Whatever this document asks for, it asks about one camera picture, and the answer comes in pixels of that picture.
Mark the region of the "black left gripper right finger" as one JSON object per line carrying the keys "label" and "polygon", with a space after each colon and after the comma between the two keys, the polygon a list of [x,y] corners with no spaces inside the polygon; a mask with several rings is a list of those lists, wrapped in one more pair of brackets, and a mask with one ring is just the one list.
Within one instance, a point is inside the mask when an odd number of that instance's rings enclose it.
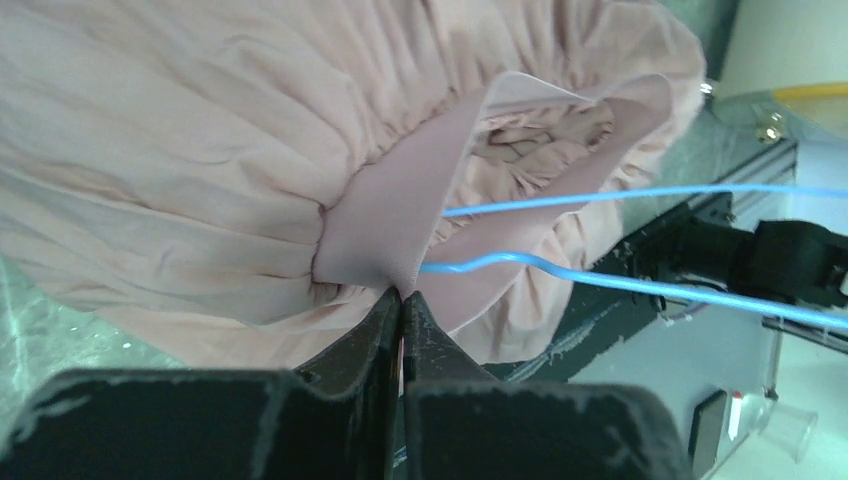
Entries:
{"label": "black left gripper right finger", "polygon": [[507,383],[435,322],[402,307],[409,479],[691,479],[670,412],[622,384]]}

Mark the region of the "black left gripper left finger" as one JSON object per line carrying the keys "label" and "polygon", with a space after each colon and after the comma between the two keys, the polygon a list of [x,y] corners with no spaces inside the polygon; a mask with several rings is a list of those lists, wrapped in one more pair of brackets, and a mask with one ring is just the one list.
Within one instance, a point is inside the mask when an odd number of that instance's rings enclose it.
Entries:
{"label": "black left gripper left finger", "polygon": [[402,301],[288,370],[67,370],[1,447],[5,479],[387,479]]}

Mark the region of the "pink pleated skirt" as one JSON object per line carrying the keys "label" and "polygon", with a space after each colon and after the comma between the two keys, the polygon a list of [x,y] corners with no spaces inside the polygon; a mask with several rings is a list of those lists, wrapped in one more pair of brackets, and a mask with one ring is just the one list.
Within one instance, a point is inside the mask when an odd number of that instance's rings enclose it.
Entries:
{"label": "pink pleated skirt", "polygon": [[475,361],[539,355],[616,201],[697,116],[654,1],[5,1],[1,252],[192,366],[294,367],[388,287]]}

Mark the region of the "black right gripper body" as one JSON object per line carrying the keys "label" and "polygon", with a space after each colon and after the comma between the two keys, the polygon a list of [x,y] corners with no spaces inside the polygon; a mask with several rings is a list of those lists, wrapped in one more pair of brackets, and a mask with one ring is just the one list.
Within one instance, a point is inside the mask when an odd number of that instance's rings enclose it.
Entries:
{"label": "black right gripper body", "polygon": [[763,221],[734,254],[728,287],[791,305],[844,308],[847,237],[806,221]]}

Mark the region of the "blue wire hanger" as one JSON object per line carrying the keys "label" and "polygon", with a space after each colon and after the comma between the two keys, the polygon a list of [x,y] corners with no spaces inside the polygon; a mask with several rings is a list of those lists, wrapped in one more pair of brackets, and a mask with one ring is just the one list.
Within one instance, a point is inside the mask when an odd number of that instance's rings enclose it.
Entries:
{"label": "blue wire hanger", "polygon": [[[445,218],[472,214],[492,214],[524,209],[539,209],[558,205],[576,205],[581,202],[609,201],[642,197],[661,197],[683,194],[714,193],[779,193],[789,195],[823,196],[845,199],[845,190],[799,187],[793,185],[770,184],[698,184],[685,186],[656,187],[629,191],[598,192],[553,197],[541,197],[529,200],[498,202],[468,207],[449,208],[443,212]],[[556,265],[542,257],[514,251],[496,251],[472,258],[464,262],[424,263],[419,267],[421,274],[464,274],[500,263],[516,263],[535,267],[551,276],[596,287],[613,288],[633,293],[654,296],[679,297],[686,300],[745,310],[768,317],[796,320],[804,325],[829,329],[845,328],[847,318],[835,314],[820,313],[810,309],[790,306],[769,300],[731,293],[709,293],[691,288],[679,287],[670,283],[639,280],[630,277],[591,273],[573,270]]]}

